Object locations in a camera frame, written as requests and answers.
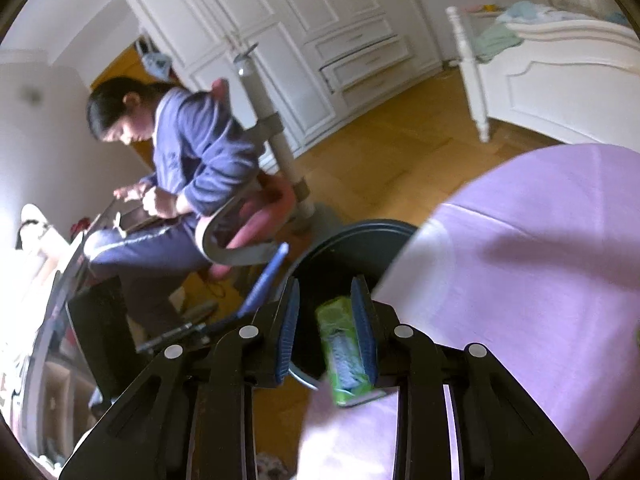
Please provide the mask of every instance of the blue handle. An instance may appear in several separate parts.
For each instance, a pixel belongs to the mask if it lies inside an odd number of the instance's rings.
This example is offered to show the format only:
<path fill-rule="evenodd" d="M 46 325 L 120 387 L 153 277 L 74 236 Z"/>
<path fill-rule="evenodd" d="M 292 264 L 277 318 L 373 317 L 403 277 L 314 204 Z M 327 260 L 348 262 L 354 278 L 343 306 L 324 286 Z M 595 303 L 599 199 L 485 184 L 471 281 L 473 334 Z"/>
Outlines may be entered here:
<path fill-rule="evenodd" d="M 273 284 L 273 280 L 276 278 L 276 274 L 280 269 L 280 266 L 284 262 L 284 259 L 289 254 L 289 244 L 283 243 L 278 247 L 278 251 L 273 255 L 271 261 L 264 267 L 262 274 L 255 282 L 254 288 L 244 299 L 244 303 L 238 309 L 236 316 L 242 317 L 246 314 L 252 314 L 264 303 L 269 295 L 269 290 Z"/>

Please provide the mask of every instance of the green cloth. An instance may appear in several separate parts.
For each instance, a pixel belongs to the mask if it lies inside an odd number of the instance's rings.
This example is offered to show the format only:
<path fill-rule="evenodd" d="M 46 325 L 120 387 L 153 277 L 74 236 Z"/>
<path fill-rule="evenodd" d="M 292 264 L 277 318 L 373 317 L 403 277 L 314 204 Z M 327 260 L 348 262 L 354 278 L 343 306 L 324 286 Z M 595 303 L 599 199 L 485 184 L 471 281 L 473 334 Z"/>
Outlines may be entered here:
<path fill-rule="evenodd" d="M 475 39 L 476 56 L 480 61 L 488 63 L 503 50 L 518 46 L 522 41 L 522 38 L 503 23 L 494 23 Z"/>

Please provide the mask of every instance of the white bed frame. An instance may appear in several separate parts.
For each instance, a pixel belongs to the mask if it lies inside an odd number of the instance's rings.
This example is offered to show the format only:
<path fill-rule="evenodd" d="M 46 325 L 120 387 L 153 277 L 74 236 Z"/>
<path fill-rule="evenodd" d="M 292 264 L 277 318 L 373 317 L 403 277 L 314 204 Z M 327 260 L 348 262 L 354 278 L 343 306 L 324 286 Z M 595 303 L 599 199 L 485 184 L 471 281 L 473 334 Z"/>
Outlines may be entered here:
<path fill-rule="evenodd" d="M 455 7 L 447 13 L 482 142 L 494 118 L 562 142 L 640 152 L 640 41 L 631 28 L 600 20 L 509 24 L 524 42 L 483 64 L 468 20 Z"/>

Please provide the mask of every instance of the woman's dark hair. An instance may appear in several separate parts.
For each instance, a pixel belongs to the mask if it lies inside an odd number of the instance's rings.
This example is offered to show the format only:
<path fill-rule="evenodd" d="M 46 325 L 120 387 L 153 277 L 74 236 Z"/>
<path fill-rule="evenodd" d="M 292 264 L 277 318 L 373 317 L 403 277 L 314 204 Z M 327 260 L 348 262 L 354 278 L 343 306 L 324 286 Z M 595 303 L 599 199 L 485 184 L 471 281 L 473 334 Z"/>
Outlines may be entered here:
<path fill-rule="evenodd" d="M 86 104 L 86 120 L 92 136 L 103 140 L 105 133 L 127 112 L 123 99 L 130 92 L 139 94 L 142 101 L 149 101 L 157 94 L 173 88 L 171 83 L 146 84 L 131 77 L 114 77 L 100 83 Z"/>

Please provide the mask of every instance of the white wardrobe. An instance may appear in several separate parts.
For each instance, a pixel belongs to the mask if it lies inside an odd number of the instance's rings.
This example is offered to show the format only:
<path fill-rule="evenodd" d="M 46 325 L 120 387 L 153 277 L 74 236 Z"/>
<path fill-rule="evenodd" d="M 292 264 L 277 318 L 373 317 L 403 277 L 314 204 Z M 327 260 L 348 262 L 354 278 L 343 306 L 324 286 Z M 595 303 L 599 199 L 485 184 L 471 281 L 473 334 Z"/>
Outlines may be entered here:
<path fill-rule="evenodd" d="M 441 69 L 416 0 L 127 1 L 185 85 L 209 89 L 229 79 L 244 126 L 255 117 L 232 61 L 258 43 L 255 57 L 295 154 Z"/>

